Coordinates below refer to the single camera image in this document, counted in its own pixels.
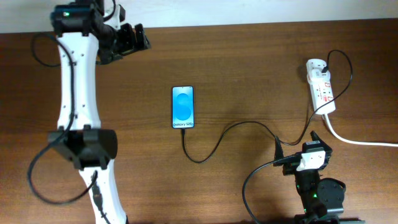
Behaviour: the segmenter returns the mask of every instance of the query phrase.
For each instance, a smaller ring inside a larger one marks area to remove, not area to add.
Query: power outlet
[[[310,84],[314,110],[333,99],[331,90],[330,72],[322,73],[326,62],[321,59],[310,59],[307,62],[307,80]],[[336,110],[335,102],[331,102],[319,109],[316,114],[328,114]]]

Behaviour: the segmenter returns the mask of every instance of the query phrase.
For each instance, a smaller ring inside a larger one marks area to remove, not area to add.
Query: charging cable
[[[360,142],[360,141],[351,141],[347,140],[343,137],[340,137],[335,130],[331,127],[329,116],[327,114],[323,115],[323,119],[325,120],[326,124],[328,125],[328,128],[330,132],[338,138],[340,141],[347,142],[350,144],[359,144],[359,145],[364,145],[364,146],[390,146],[390,147],[398,147],[398,144],[392,144],[392,143],[384,143],[384,142]]]

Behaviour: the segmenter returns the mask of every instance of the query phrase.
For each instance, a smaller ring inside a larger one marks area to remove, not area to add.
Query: wooden table
[[[246,176],[271,161],[274,141],[264,128],[232,129],[215,156],[194,164],[183,154],[179,130],[171,128],[173,86],[195,88],[196,126],[187,131],[189,153],[204,158],[228,125],[266,123],[281,139],[294,141],[312,112],[305,62],[344,50],[354,67],[352,86],[330,115],[348,139],[397,141],[398,20],[298,22],[243,26],[147,29],[153,48],[96,68],[102,127],[118,134],[115,175],[131,223],[241,223],[251,220],[241,196]],[[2,223],[93,223],[88,196],[69,206],[44,204],[30,192],[30,160],[56,129],[60,70],[30,55],[32,34],[0,35],[0,220]],[[57,62],[49,41],[39,56]],[[332,85],[339,93],[349,79],[343,56],[332,56]],[[323,177],[347,184],[343,217],[396,223],[398,149],[356,146],[334,138],[316,116],[309,131],[333,148]],[[309,141],[309,132],[303,142]],[[284,147],[285,155],[301,145]],[[85,185],[71,163],[50,151],[34,170],[46,196],[66,199]],[[294,177],[266,168],[248,184],[248,202],[261,220],[303,213]]]

